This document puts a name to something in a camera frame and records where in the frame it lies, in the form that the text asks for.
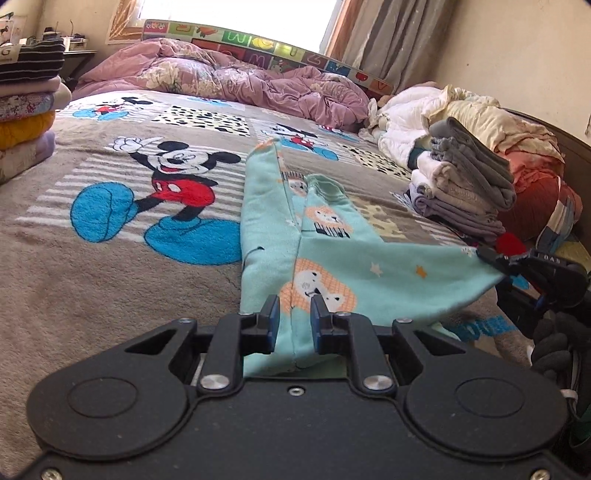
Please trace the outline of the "black gloved right hand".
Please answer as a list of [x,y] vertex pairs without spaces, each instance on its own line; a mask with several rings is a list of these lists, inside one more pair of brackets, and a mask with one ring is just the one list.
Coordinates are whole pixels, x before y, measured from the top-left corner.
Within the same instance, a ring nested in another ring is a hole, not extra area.
[[566,399],[573,449],[590,447],[590,323],[546,312],[533,333],[532,369],[553,381]]

